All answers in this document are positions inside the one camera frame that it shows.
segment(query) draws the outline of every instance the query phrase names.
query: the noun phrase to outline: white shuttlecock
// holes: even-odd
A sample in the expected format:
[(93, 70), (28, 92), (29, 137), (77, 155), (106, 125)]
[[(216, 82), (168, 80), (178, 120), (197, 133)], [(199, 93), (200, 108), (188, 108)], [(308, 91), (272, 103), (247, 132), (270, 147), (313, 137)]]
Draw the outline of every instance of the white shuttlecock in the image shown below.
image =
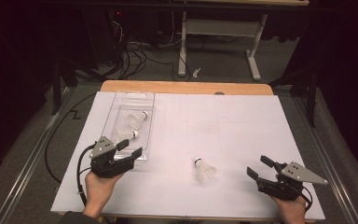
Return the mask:
[(212, 167), (201, 158), (196, 158), (194, 163), (197, 167), (197, 178), (199, 179), (199, 182), (207, 182), (216, 174), (216, 168)]
[(142, 111), (141, 113), (129, 114), (130, 126), (134, 130), (138, 130), (141, 128), (146, 118), (147, 118), (146, 111)]
[(138, 132), (135, 130), (130, 130), (130, 131), (121, 131), (121, 130), (116, 130), (116, 143), (118, 144), (119, 142), (123, 141), (124, 139), (134, 139), (138, 137)]

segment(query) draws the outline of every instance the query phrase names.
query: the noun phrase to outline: transparent tray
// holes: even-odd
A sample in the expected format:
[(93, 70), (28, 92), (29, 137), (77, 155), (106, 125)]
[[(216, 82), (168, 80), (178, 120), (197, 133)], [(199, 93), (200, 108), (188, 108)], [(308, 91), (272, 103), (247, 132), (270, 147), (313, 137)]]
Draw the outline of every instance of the transparent tray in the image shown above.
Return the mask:
[(103, 128), (103, 136), (115, 144), (124, 139), (130, 139), (130, 144), (117, 151), (115, 159), (128, 157), (134, 150), (141, 147), (142, 156), (137, 160), (147, 160), (154, 101), (153, 92), (118, 91), (116, 93)]

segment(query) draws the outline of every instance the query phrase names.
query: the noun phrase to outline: desk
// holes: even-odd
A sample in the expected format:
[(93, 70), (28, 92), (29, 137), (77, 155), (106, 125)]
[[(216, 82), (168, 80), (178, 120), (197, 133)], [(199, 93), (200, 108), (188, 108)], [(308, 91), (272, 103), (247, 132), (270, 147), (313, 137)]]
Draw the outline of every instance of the desk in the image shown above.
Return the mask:
[[(262, 95), (255, 95), (258, 87)], [(81, 151), (101, 135), (115, 96), (110, 91), (153, 91), (156, 102), (149, 159), (137, 161), (135, 168), (120, 179), (104, 214), (279, 219), (274, 202), (259, 193), (254, 180), (246, 175), (246, 166), (255, 168), (260, 176), (273, 179), (274, 171), (259, 161), (260, 155), (276, 161), (303, 162), (278, 97), (271, 94), (269, 86), (261, 84), (105, 82), (94, 100), (51, 211), (83, 209), (76, 194), (77, 159)], [(187, 91), (193, 93), (172, 94)], [(226, 95), (208, 94), (216, 91)], [(193, 160), (197, 156), (217, 168), (216, 177), (206, 184), (195, 178)], [(89, 164), (90, 160), (85, 158), (82, 167), (87, 168)], [(324, 219), (313, 186), (306, 184), (306, 187), (314, 198), (307, 220)]]
[[(236, 4), (257, 4), (265, 6), (307, 6), (309, 1), (300, 0), (185, 0), (189, 2), (215, 2), (215, 3), (236, 3)], [(266, 24), (267, 14), (261, 16), (260, 21), (215, 21), (215, 20), (195, 20), (188, 19), (187, 13), (183, 12), (182, 18), (182, 45), (179, 54), (178, 76), (186, 75), (186, 35), (233, 35), (247, 36), (254, 39), (251, 49), (246, 50), (246, 58), (251, 68), (254, 81), (261, 79), (255, 62), (255, 52), (257, 50), (260, 37), (263, 34)]]

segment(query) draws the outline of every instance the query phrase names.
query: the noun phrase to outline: black sleeve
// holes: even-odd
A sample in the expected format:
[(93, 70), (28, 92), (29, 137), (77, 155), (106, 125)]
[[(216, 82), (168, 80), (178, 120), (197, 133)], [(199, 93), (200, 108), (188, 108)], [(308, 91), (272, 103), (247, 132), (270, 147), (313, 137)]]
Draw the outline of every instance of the black sleeve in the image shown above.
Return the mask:
[(83, 213), (67, 212), (59, 224), (101, 224), (97, 219), (83, 215)]

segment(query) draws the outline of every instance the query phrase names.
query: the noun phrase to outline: person's arm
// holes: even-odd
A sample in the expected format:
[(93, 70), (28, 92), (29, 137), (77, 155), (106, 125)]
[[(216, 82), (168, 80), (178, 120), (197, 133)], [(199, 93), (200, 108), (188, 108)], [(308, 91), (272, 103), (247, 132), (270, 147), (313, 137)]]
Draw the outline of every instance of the person's arm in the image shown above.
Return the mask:
[(112, 178), (100, 178), (93, 172), (89, 172), (86, 175), (86, 192), (88, 198), (83, 213), (67, 212), (63, 215), (59, 223), (99, 223), (97, 218), (112, 196), (117, 181), (123, 175), (124, 174), (117, 175)]
[(304, 224), (306, 201), (298, 196), (295, 201), (282, 201), (269, 196), (277, 205), (285, 224)]

